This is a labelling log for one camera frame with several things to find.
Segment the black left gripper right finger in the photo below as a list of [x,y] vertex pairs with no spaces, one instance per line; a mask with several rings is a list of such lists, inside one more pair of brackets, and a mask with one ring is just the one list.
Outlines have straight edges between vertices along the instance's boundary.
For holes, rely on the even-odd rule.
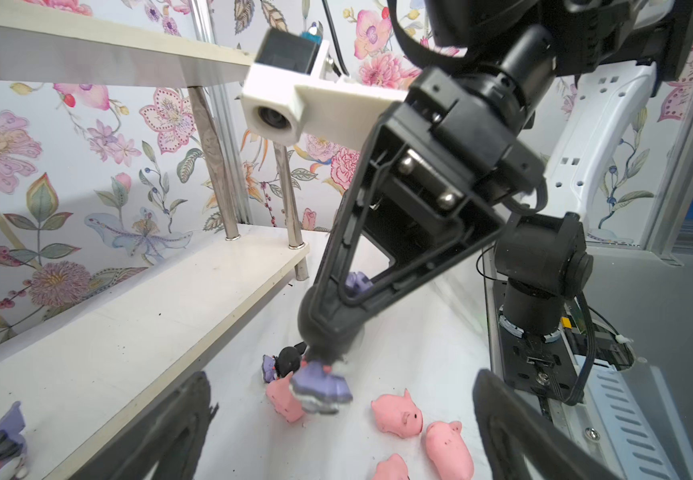
[[478,372],[472,400],[483,449],[495,479],[613,479],[489,370]]

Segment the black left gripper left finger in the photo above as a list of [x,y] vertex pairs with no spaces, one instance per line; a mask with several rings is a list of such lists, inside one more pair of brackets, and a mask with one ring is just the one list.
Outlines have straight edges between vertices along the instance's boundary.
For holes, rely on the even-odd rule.
[[192,479],[218,406],[196,372],[82,466],[74,479]]

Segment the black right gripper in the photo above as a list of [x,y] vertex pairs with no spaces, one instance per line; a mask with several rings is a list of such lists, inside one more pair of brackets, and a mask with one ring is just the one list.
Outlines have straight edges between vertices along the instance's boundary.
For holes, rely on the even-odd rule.
[[496,240],[496,205],[544,188],[517,139],[554,78],[538,24],[474,62],[425,68],[372,128],[298,313],[312,360],[346,356],[364,324]]

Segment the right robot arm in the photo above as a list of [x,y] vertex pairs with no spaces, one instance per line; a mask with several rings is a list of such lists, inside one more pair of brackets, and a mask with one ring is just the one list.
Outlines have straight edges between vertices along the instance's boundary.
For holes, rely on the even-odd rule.
[[592,258],[586,213],[629,120],[678,78],[693,1],[639,26],[632,1],[444,1],[444,57],[398,40],[422,70],[362,136],[361,157],[298,327],[332,364],[362,326],[485,244],[518,337],[552,334]]

